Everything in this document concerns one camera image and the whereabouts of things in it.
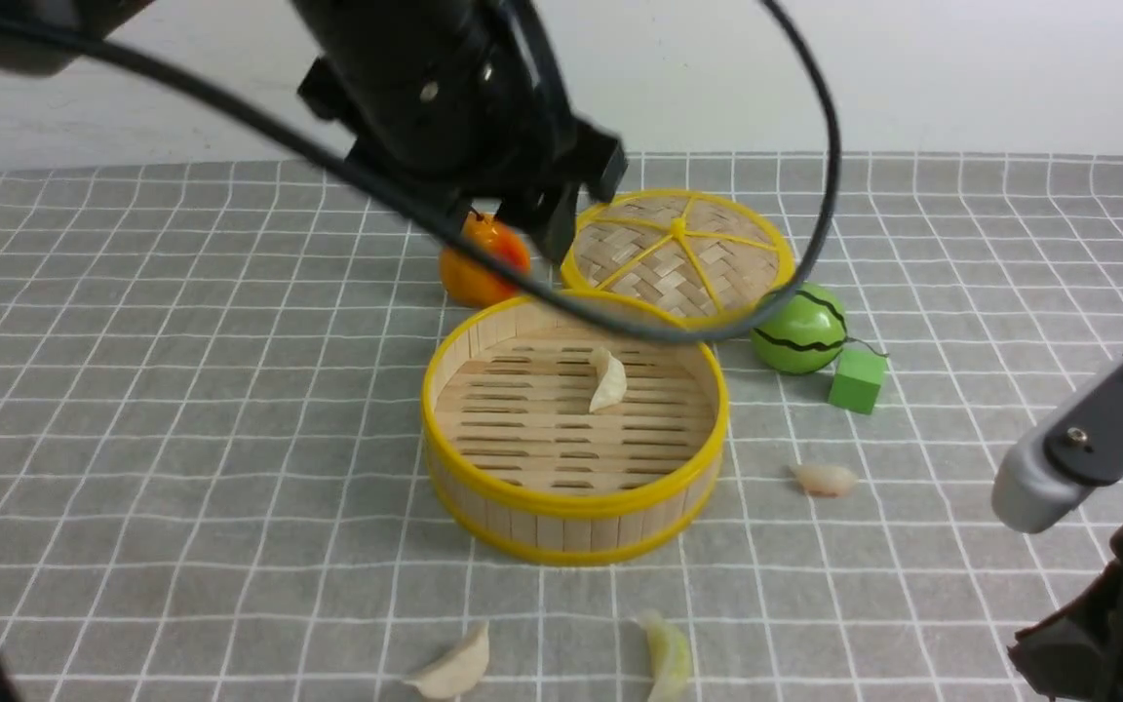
gray robot arm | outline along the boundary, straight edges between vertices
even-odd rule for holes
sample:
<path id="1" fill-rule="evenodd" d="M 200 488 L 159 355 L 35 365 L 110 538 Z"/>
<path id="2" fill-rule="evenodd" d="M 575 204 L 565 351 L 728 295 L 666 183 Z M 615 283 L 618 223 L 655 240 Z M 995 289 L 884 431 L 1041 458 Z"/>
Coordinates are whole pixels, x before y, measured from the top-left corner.
<path id="1" fill-rule="evenodd" d="M 1096 373 L 1006 454 L 990 505 L 1007 528 L 1039 534 L 1097 487 L 1123 478 L 1123 357 Z"/>

white wall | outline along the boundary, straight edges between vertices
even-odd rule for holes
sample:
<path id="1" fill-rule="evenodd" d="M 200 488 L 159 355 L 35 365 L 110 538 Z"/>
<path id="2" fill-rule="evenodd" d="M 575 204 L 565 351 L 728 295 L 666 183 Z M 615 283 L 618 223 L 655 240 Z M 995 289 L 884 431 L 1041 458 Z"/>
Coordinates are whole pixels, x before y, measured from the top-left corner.
<path id="1" fill-rule="evenodd" d="M 536 2 L 575 107 L 630 151 L 824 145 L 806 81 L 755 0 Z M 828 72 L 848 151 L 1123 155 L 1123 0 L 786 4 Z M 348 144 L 294 98 L 314 49 L 285 0 L 159 0 L 117 39 Z M 99 66 L 0 76 L 0 168 L 275 156 L 222 117 Z"/>

toy orange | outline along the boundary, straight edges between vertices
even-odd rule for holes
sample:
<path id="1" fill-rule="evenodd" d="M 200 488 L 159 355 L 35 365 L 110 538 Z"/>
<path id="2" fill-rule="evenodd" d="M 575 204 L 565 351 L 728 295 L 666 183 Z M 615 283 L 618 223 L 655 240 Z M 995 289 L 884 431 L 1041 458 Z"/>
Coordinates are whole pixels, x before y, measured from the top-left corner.
<path id="1" fill-rule="evenodd" d="M 492 215 L 471 212 L 463 234 L 484 252 L 494 254 L 518 271 L 531 271 L 531 253 L 512 228 L 496 221 Z M 515 285 L 485 271 L 480 263 L 456 253 L 453 248 L 440 252 L 440 282 L 459 306 L 490 307 L 518 293 Z"/>

yellow rim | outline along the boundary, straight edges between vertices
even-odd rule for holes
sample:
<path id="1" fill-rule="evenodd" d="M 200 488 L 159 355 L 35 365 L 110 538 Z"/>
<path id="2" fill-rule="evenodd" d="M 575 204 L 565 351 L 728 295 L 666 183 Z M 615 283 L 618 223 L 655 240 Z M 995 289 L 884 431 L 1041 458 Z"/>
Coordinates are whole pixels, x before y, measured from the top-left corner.
<path id="1" fill-rule="evenodd" d="M 765 233 L 765 236 L 768 237 L 770 244 L 760 243 L 760 240 L 741 240 L 739 239 L 739 237 L 723 235 L 719 233 L 687 231 L 687 236 L 699 236 L 701 237 L 701 239 L 734 240 L 736 243 L 739 244 L 746 244 L 756 248 L 763 248 L 766 249 L 766 252 L 774 252 L 775 254 L 779 255 L 779 270 L 777 270 L 777 274 L 774 276 L 774 283 L 770 283 L 770 290 L 779 289 L 783 284 L 786 284 L 787 280 L 792 276 L 794 272 L 794 258 L 792 256 L 792 246 L 787 245 L 787 240 L 785 239 L 783 234 L 780 234 L 779 230 L 777 230 L 777 227 L 773 226 L 773 224 L 768 221 L 768 219 L 763 218 L 761 215 L 758 215 L 755 211 L 752 211 L 752 209 L 748 208 L 748 206 L 742 203 L 736 203 L 734 200 L 729 200 L 725 197 L 714 195 L 712 194 L 712 192 L 697 192 L 692 190 L 676 190 L 676 189 L 639 190 L 636 192 L 628 192 L 628 194 L 615 197 L 614 201 L 612 201 L 612 203 L 610 204 L 604 204 L 604 203 L 593 204 L 592 208 L 587 208 L 586 210 L 584 210 L 583 213 L 579 215 L 579 218 L 576 219 L 575 231 L 581 231 L 583 230 L 584 227 L 587 227 L 590 226 L 590 224 L 593 224 L 595 221 L 610 221 L 614 224 L 633 224 L 634 226 L 647 226 L 651 228 L 659 228 L 659 230 L 663 231 L 667 230 L 667 227 L 659 226 L 659 224 L 655 222 L 639 221 L 638 219 L 628 219 L 628 218 L 601 217 L 601 213 L 604 212 L 606 209 L 612 208 L 612 206 L 627 203 L 627 201 L 629 200 L 639 200 L 642 199 L 642 197 L 686 197 L 687 203 L 684 206 L 684 215 L 691 211 L 691 206 L 695 203 L 697 200 L 707 201 L 709 203 L 721 204 L 723 206 L 723 208 L 728 208 L 730 210 L 739 212 L 740 215 L 743 215 L 746 218 L 751 219 L 755 226 L 757 226 L 758 228 L 760 228 L 763 233 Z M 562 262 L 562 268 L 560 268 L 562 281 L 563 283 L 566 284 L 566 288 L 569 288 L 570 290 L 583 290 L 584 292 L 590 292 L 590 290 L 605 290 L 608 285 L 612 283 L 612 281 L 619 280 L 619 277 L 627 275 L 627 271 L 629 271 L 633 265 L 636 265 L 636 263 L 641 262 L 641 259 L 646 257 L 647 254 L 651 253 L 652 249 L 659 248 L 660 245 L 664 245 L 665 243 L 667 243 L 667 240 L 669 240 L 669 238 L 667 236 L 663 236 L 660 243 L 654 244 L 647 252 L 642 252 L 632 259 L 630 259 L 628 263 L 624 263 L 623 266 L 620 266 L 617 271 L 612 272 L 612 274 L 606 276 L 606 279 L 603 280 L 597 285 L 592 285 L 591 283 L 588 283 L 587 280 L 583 276 L 583 274 L 579 273 L 579 265 L 574 261 L 574 248 L 572 247 L 570 253 L 566 254 L 565 261 Z M 700 263 L 699 259 L 696 259 L 695 254 L 690 250 L 690 247 L 684 247 L 684 254 L 686 254 L 687 258 L 691 259 L 691 266 L 696 268 L 696 272 L 700 274 L 701 283 L 705 285 L 705 291 L 709 292 L 710 298 L 713 298 L 713 303 L 719 308 L 719 311 L 716 314 L 710 314 L 706 317 L 678 317 L 669 314 L 668 312 L 661 312 L 661 314 L 665 314 L 664 319 L 670 320 L 672 322 L 678 326 L 683 326 L 683 328 L 692 328 L 692 329 L 703 328 L 704 326 L 721 325 L 742 319 L 743 316 L 748 314 L 748 312 L 751 311 L 754 307 L 756 307 L 754 302 L 751 303 L 751 306 L 734 308 L 734 310 L 723 310 L 721 301 L 720 299 L 714 297 L 713 288 L 709 283 L 709 279 L 707 276 L 705 276 L 703 268 L 700 267 Z"/>
<path id="2" fill-rule="evenodd" d="M 651 307 L 649 303 L 641 302 L 638 299 L 626 298 L 621 297 L 621 294 L 612 294 L 610 292 L 596 292 L 595 290 L 565 290 L 562 293 L 567 294 L 567 297 L 593 299 L 594 301 L 618 302 L 621 306 L 637 308 L 637 310 L 654 314 L 665 322 L 672 322 L 677 326 L 676 321 L 669 319 L 669 314 L 665 314 L 658 308 Z M 432 450 L 436 450 L 437 457 L 445 463 L 451 475 L 456 476 L 456 478 L 480 494 L 480 496 L 493 499 L 493 501 L 502 503 L 505 507 L 517 508 L 517 510 L 535 514 L 600 520 L 636 512 L 642 510 L 642 508 L 656 505 L 656 503 L 674 498 L 678 491 L 686 490 L 687 485 L 696 476 L 703 474 L 710 463 L 713 463 L 713 459 L 718 458 L 721 454 L 722 441 L 725 440 L 727 422 L 730 419 L 730 402 L 727 392 L 727 382 L 722 377 L 718 357 L 713 355 L 713 352 L 707 346 L 699 344 L 696 348 L 699 348 L 701 356 L 704 357 L 705 367 L 713 374 L 714 382 L 716 382 L 718 412 L 716 418 L 713 419 L 713 430 L 709 434 L 704 445 L 701 445 L 696 454 L 687 459 L 686 463 L 683 463 L 673 474 L 661 476 L 660 480 L 652 481 L 650 484 L 642 484 L 640 487 L 633 490 L 615 494 L 601 494 L 601 496 L 593 498 L 579 498 L 573 494 L 542 494 L 526 487 L 519 487 L 515 484 L 504 483 L 502 480 L 496 480 L 494 476 L 484 474 L 474 463 L 465 458 L 463 454 L 459 454 L 440 431 L 440 426 L 436 418 L 436 408 L 432 407 L 431 399 L 431 388 L 436 383 L 437 359 L 445 357 L 446 352 L 449 350 L 450 346 L 454 346 L 456 339 L 463 337 L 465 332 L 469 331 L 474 325 L 480 323 L 481 320 L 500 314 L 500 312 L 506 310 L 512 310 L 513 307 L 524 306 L 527 302 L 530 302 L 530 298 L 520 295 L 476 312 L 471 319 L 459 325 L 458 329 L 454 329 L 454 332 L 449 334 L 449 337 L 445 339 L 445 343 L 440 344 L 436 354 L 432 355 L 432 363 L 427 366 L 427 373 L 423 376 L 423 432 L 428 445 L 431 446 Z"/>
<path id="3" fill-rule="evenodd" d="M 705 503 L 707 503 L 709 499 L 713 495 L 713 487 L 716 487 L 718 484 L 718 475 L 713 475 L 713 480 L 710 480 L 709 485 L 705 485 L 705 492 L 701 494 L 699 501 L 696 501 L 696 505 L 693 507 L 690 512 L 678 517 L 678 520 L 673 525 L 669 525 L 667 529 L 663 530 L 663 532 L 656 535 L 655 537 L 643 539 L 643 541 L 633 544 L 632 546 L 614 548 L 614 550 L 545 550 L 544 548 L 511 541 L 511 539 L 496 536 L 490 530 L 482 528 L 482 526 L 474 523 L 468 519 L 467 514 L 465 514 L 463 510 L 458 510 L 458 508 L 456 508 L 454 500 L 448 496 L 448 493 L 445 493 L 445 489 L 440 487 L 440 483 L 436 478 L 436 472 L 432 471 L 432 467 L 428 466 L 427 469 L 428 475 L 432 476 L 432 489 L 436 491 L 437 501 L 440 502 L 441 507 L 446 508 L 450 516 L 454 516 L 455 522 L 462 525 L 462 527 L 467 529 L 475 538 L 481 539 L 481 541 L 486 543 L 493 548 L 496 548 L 496 550 L 503 550 L 505 554 L 514 556 L 515 558 L 529 560 L 529 563 L 538 565 L 619 564 L 623 563 L 623 560 L 638 558 L 646 555 L 650 550 L 658 550 L 658 548 L 669 541 L 669 539 L 683 534 L 683 529 L 686 529 L 692 521 L 695 521 L 696 516 L 700 514 L 701 510 L 704 510 Z"/>

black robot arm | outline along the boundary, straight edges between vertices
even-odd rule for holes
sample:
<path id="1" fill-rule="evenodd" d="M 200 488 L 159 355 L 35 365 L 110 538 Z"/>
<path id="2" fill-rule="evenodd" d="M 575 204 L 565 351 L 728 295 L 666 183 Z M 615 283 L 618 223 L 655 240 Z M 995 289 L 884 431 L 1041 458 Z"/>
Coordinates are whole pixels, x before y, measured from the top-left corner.
<path id="1" fill-rule="evenodd" d="M 0 0 L 0 12 L 106 37 L 152 0 Z M 460 222 L 474 199 L 557 265 L 579 188 L 612 199 L 623 146 L 570 110 L 531 0 L 292 0 L 320 46 L 299 94 L 357 142 L 348 161 Z M 57 74 L 74 56 L 0 36 L 0 71 Z"/>

